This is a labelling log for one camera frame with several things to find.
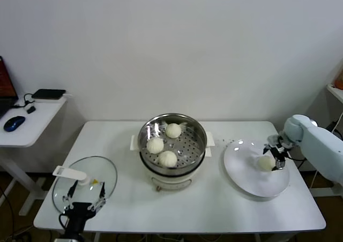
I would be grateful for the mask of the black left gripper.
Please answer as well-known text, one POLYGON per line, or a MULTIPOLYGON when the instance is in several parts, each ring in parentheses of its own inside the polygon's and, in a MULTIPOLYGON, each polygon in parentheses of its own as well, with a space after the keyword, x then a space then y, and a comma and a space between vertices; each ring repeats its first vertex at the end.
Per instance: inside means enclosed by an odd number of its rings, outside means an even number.
POLYGON ((93 204, 86 202, 71 203, 77 185, 78 181, 76 180, 67 194, 62 197, 64 214, 68 218, 67 226, 85 226, 86 222, 95 216, 94 210, 100 210, 106 203, 105 182, 102 183, 99 197, 93 204))

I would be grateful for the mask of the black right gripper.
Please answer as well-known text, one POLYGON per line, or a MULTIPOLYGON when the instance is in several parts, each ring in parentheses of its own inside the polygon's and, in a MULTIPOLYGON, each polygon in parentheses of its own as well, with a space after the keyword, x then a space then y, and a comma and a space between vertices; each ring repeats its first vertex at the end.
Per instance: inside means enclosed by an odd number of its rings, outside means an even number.
POLYGON ((285 159, 289 158, 290 149, 288 145, 283 144, 283 138, 281 136, 269 136, 269 144, 264 145, 263 154, 268 151, 271 152, 275 159, 275 166, 272 171, 282 170, 285 167, 285 159))

